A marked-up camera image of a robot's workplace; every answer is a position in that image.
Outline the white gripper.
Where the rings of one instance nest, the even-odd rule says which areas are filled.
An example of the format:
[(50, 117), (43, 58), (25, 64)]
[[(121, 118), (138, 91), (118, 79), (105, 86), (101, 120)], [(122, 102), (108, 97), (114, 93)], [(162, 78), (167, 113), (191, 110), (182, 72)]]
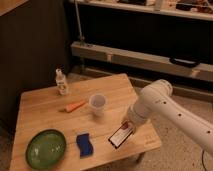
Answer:
[(131, 105), (127, 110), (127, 118), (124, 118), (121, 122), (121, 128), (123, 130), (133, 128), (133, 126), (138, 128), (145, 124), (149, 117), (150, 110), (146, 106)]

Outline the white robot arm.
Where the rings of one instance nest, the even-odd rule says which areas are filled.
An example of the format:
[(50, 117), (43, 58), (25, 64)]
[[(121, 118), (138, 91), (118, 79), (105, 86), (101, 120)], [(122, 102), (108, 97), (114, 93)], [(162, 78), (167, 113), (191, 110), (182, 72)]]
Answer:
[(161, 114), (213, 156), (213, 124), (176, 103), (171, 98), (172, 92), (172, 85), (163, 79), (143, 87), (122, 122), (136, 130), (153, 112)]

